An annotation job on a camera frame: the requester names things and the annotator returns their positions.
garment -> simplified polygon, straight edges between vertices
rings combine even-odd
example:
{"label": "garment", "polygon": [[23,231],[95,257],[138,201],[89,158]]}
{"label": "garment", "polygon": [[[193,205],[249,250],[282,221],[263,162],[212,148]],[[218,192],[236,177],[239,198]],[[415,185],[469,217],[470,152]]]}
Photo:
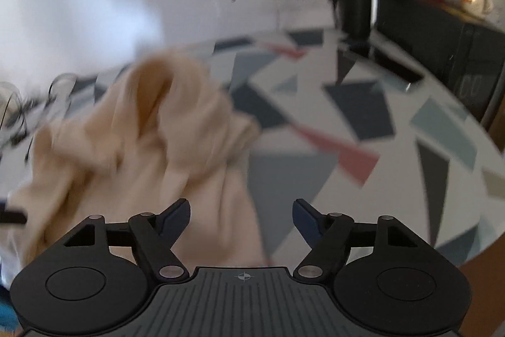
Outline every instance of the garment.
{"label": "garment", "polygon": [[[189,270],[263,265],[239,165],[257,136],[256,121],[233,111],[198,62],[176,52],[140,62],[90,115],[37,132],[32,181],[8,202],[28,222],[0,228],[3,283],[89,215],[124,222],[180,197],[191,220],[172,250]],[[132,260],[128,248],[113,252]]]}

brown floor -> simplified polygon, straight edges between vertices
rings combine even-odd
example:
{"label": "brown floor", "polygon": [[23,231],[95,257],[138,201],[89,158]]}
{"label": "brown floor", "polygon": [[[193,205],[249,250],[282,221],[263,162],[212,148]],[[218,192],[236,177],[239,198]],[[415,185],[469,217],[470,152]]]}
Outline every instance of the brown floor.
{"label": "brown floor", "polygon": [[472,286],[473,298],[460,333],[490,337],[505,321],[505,235],[461,271]]}

geometric patterned tablecloth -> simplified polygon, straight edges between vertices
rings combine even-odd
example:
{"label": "geometric patterned tablecloth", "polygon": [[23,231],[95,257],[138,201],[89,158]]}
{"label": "geometric patterned tablecloth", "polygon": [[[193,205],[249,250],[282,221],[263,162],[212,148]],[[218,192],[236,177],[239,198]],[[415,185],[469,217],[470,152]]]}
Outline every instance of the geometric patterned tablecloth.
{"label": "geometric patterned tablecloth", "polygon": [[[455,264],[480,253],[505,231],[500,153],[457,99],[396,45],[372,37],[425,74],[409,93],[391,75],[338,56],[341,38],[333,29],[265,32],[185,48],[263,128],[249,157],[248,188],[267,253],[293,269],[309,251],[291,220],[299,197],[359,222],[393,215]],[[60,102],[62,116],[92,110],[126,69],[78,80]],[[0,196],[26,174],[25,145],[7,153],[8,172],[0,163]],[[369,252],[353,250],[352,258]]]}

cup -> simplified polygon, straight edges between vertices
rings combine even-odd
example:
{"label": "cup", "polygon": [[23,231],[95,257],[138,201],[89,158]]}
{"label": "cup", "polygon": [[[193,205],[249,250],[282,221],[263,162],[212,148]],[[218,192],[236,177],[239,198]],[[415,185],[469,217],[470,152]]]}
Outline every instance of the cup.
{"label": "cup", "polygon": [[470,15],[485,19],[494,9],[493,0],[461,0],[461,8]]}

pink triangle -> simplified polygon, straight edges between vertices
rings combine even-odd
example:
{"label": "pink triangle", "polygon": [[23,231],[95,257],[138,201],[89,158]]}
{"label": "pink triangle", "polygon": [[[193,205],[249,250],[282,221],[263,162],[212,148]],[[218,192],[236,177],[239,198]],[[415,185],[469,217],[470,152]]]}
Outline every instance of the pink triangle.
{"label": "pink triangle", "polygon": [[308,140],[319,150],[338,152],[339,166],[351,175],[360,186],[366,183],[377,161],[379,161],[379,155],[376,153],[364,151],[354,145],[345,143],[334,137],[326,136],[305,126],[295,125],[293,127],[300,136]]}
{"label": "pink triangle", "polygon": [[291,46],[276,45],[274,43],[265,43],[263,46],[274,53],[280,53],[294,60],[298,60],[307,54],[306,50],[296,49]]}

